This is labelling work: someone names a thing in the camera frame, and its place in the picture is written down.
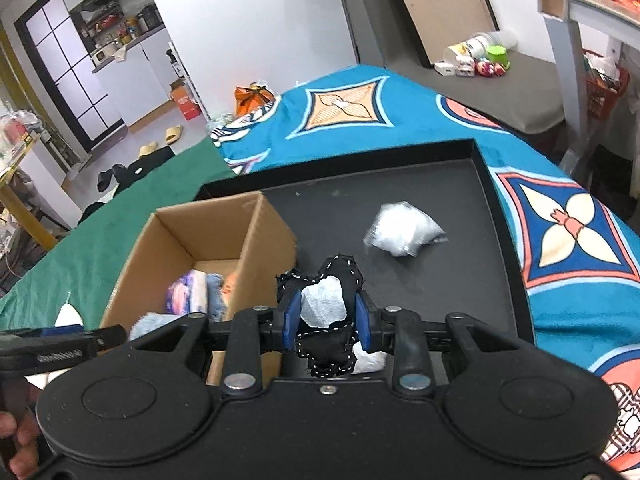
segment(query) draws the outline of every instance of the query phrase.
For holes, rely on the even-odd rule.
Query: finger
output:
[[[9,460],[11,471],[18,478],[26,478],[38,469],[38,445],[31,442],[24,446]]]
[[[39,387],[34,386],[31,383],[29,384],[29,395],[28,395],[29,404],[33,404],[38,400],[38,397],[40,396],[41,391],[42,390],[39,389]]]
[[[15,433],[18,444],[26,446],[27,444],[30,444],[31,441],[35,440],[39,434],[40,428],[38,427],[38,423],[36,422],[35,417],[33,416],[33,412],[31,410],[27,410],[27,412],[24,414],[24,417],[20,421],[18,431],[16,431]]]
[[[18,425],[11,413],[0,412],[0,438],[7,438],[15,433]]]

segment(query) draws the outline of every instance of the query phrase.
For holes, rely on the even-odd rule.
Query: orange bag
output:
[[[237,86],[235,96],[237,117],[247,115],[276,98],[266,86],[260,86],[256,83],[251,83],[249,88]]]

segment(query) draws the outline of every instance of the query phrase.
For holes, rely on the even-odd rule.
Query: green cloth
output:
[[[230,176],[208,138],[153,170],[82,222],[0,300],[0,330],[53,326],[68,291],[84,326],[97,328],[149,215]]]

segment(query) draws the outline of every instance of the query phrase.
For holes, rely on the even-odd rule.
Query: grey cushion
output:
[[[442,76],[409,57],[388,67],[523,134],[540,134],[564,121],[556,66],[517,52],[509,58],[507,74],[493,78]]]

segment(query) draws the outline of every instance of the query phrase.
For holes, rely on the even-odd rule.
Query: silver screw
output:
[[[320,393],[323,395],[333,395],[338,393],[338,387],[332,384],[323,384],[320,386]]]
[[[255,384],[255,377],[249,374],[231,374],[225,377],[225,386],[232,390],[246,390]]]
[[[424,390],[431,385],[431,379],[422,374],[407,374],[400,377],[400,386],[407,390]]]

